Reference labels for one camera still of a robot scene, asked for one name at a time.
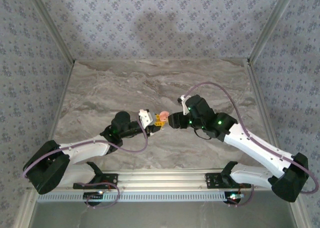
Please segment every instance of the marble surface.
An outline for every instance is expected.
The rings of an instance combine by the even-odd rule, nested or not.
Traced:
[[[212,81],[234,98],[247,128],[266,138],[262,120],[243,65],[219,59],[77,61],[65,95],[54,139],[58,143],[85,140],[98,135],[121,110],[136,119],[139,109],[155,113],[179,112],[177,98],[192,86]],[[214,86],[202,86],[193,94],[204,97],[216,112],[236,117],[225,94]],[[139,150],[144,137],[124,139],[123,147]],[[169,125],[148,139],[148,148],[137,154],[118,150],[92,158],[102,170],[223,168],[229,161],[258,165],[251,157],[219,140],[198,138],[192,129]]]

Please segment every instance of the purple cable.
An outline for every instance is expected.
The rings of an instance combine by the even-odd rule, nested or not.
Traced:
[[[129,152],[129,153],[140,153],[140,152],[143,152],[147,146],[148,146],[148,136],[147,136],[147,133],[145,131],[145,129],[143,128],[141,122],[140,122],[140,119],[138,117],[137,119],[137,122],[140,126],[140,128],[142,129],[142,133],[143,133],[143,136],[145,138],[145,143],[144,143],[144,147],[140,150],[129,150],[129,149],[124,149],[120,146],[117,146],[116,144],[113,144],[109,141],[106,141],[106,140],[89,140],[89,141],[84,141],[84,142],[81,142],[81,143],[78,143],[78,144],[74,144],[74,145],[71,145],[71,146],[68,146],[68,147],[64,147],[64,148],[60,148],[60,149],[56,149],[56,150],[53,150],[53,151],[50,151],[48,152],[47,154],[44,154],[42,155],[41,157],[39,157],[38,159],[36,159],[31,165],[29,165],[25,170],[24,172],[22,173],[22,177],[23,178],[27,178],[27,173],[35,166],[37,165],[40,161],[42,161],[44,158],[47,158],[55,153],[58,153],[58,152],[61,152],[61,151],[65,151],[65,150],[69,150],[69,149],[74,149],[74,148],[77,148],[77,147],[81,147],[81,146],[84,146],[84,145],[88,145],[88,144],[92,144],[92,143],[103,143],[103,144],[108,144],[110,146],[113,146],[119,150],[122,150],[122,151],[125,151],[125,152]]]
[[[101,185],[112,186],[112,187],[116,188],[116,191],[118,192],[118,194],[116,195],[115,200],[114,200],[111,204],[105,205],[105,206],[92,206],[92,205],[90,205],[90,204],[89,204],[89,200],[90,200],[92,197],[96,196],[96,195],[95,195],[95,194],[89,195],[89,196],[86,198],[86,201],[85,201],[85,203],[86,203],[86,205],[87,205],[88,208],[92,208],[92,209],[104,209],[104,208],[109,208],[109,207],[112,207],[113,205],[115,205],[115,204],[118,202],[119,198],[120,198],[120,190],[119,190],[118,186],[116,186],[115,184],[112,184],[112,183],[110,183],[110,182],[100,182],[100,183],[93,183],[93,184],[77,183],[77,184],[79,184],[80,186],[83,186],[83,187],[84,187],[84,186],[86,186],[86,187],[94,187],[94,186],[101,186]]]
[[[250,137],[250,134],[249,132],[247,131],[246,129],[246,126],[241,118],[241,115],[240,115],[240,112],[236,106],[236,103],[234,102],[234,100],[232,99],[232,97],[229,95],[229,93],[226,91],[225,88],[223,88],[221,85],[217,84],[217,83],[214,83],[214,82],[211,82],[211,81],[206,81],[206,82],[201,82],[197,85],[195,85],[194,87],[192,87],[185,95],[184,97],[187,97],[194,89],[200,87],[200,86],[203,86],[203,85],[213,85],[213,86],[216,86],[216,87],[219,87],[225,94],[226,96],[229,98],[229,100],[231,101],[233,107],[234,107],[234,110],[236,112],[236,115],[238,116],[238,119],[239,119],[239,123],[243,129],[243,132],[245,133],[245,135],[253,142],[255,143],[257,146],[261,147],[262,149],[264,149],[265,151],[273,154],[274,156],[276,157],[279,157],[287,162],[290,162],[291,164],[295,165],[296,167],[300,168],[302,171],[304,171],[305,173],[307,173],[314,181],[315,183],[315,188],[311,191],[301,191],[300,193],[301,194],[314,194],[316,193],[318,190],[319,190],[319,183],[317,181],[317,178],[315,176],[314,173],[312,173],[310,170],[306,169],[305,167],[303,167],[302,165],[298,164],[297,162],[287,158],[287,157],[282,157],[282,155],[278,154],[277,152],[269,149],[268,147],[265,147],[263,144],[259,143],[256,139],[254,139],[253,137]]]

